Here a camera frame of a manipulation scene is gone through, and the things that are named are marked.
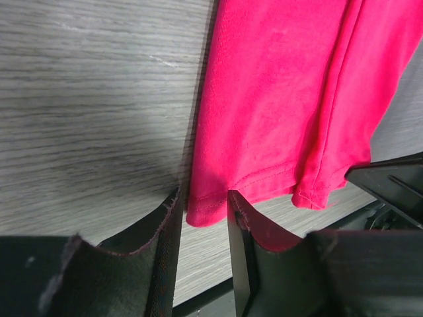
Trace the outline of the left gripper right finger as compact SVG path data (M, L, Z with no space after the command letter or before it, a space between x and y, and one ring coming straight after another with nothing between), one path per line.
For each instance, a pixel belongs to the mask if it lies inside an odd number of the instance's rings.
M421 316L421 230L333 230L301 238L227 197L238 316Z

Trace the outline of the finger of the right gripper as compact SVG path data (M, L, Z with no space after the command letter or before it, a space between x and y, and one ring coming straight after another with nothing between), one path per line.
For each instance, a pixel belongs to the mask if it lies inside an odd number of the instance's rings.
M365 229L422 229L421 153L353 167L346 179L381 204Z

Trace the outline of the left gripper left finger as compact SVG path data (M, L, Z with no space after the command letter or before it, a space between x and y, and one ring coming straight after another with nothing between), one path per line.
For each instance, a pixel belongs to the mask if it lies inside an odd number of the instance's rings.
M80 235L1 237L2 316L170 316L180 190L93 246Z

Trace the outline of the pink red t-shirt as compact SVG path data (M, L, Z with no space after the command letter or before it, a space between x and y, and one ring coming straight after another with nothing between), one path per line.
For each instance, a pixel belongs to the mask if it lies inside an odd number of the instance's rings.
M290 194L321 210L371 138L422 39L421 1L220 1L187 223Z

